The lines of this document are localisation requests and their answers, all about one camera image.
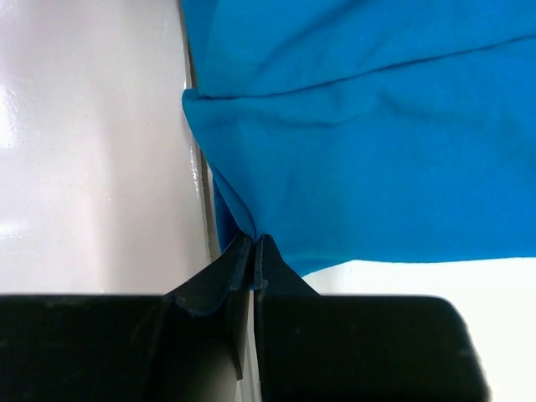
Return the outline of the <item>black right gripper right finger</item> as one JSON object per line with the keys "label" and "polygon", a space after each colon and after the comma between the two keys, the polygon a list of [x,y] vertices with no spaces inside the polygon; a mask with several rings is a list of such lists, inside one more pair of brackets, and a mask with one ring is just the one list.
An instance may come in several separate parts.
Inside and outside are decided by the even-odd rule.
{"label": "black right gripper right finger", "polygon": [[265,401],[486,401],[461,315],[435,296],[323,296],[269,235],[255,248],[255,345]]}

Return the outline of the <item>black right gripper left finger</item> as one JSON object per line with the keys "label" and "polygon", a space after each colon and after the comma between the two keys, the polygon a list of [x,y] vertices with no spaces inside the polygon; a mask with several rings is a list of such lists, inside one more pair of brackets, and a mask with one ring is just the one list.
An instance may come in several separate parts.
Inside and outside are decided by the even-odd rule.
{"label": "black right gripper left finger", "polygon": [[2,296],[2,400],[235,400],[251,257],[241,234],[162,296]]}

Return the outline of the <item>blue t-shirt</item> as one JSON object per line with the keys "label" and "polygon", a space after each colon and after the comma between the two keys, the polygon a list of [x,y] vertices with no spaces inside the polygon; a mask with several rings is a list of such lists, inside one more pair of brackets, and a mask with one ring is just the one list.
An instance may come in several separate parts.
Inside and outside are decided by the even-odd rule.
{"label": "blue t-shirt", "polygon": [[270,235],[301,275],[534,257],[534,2],[182,10],[221,248]]}

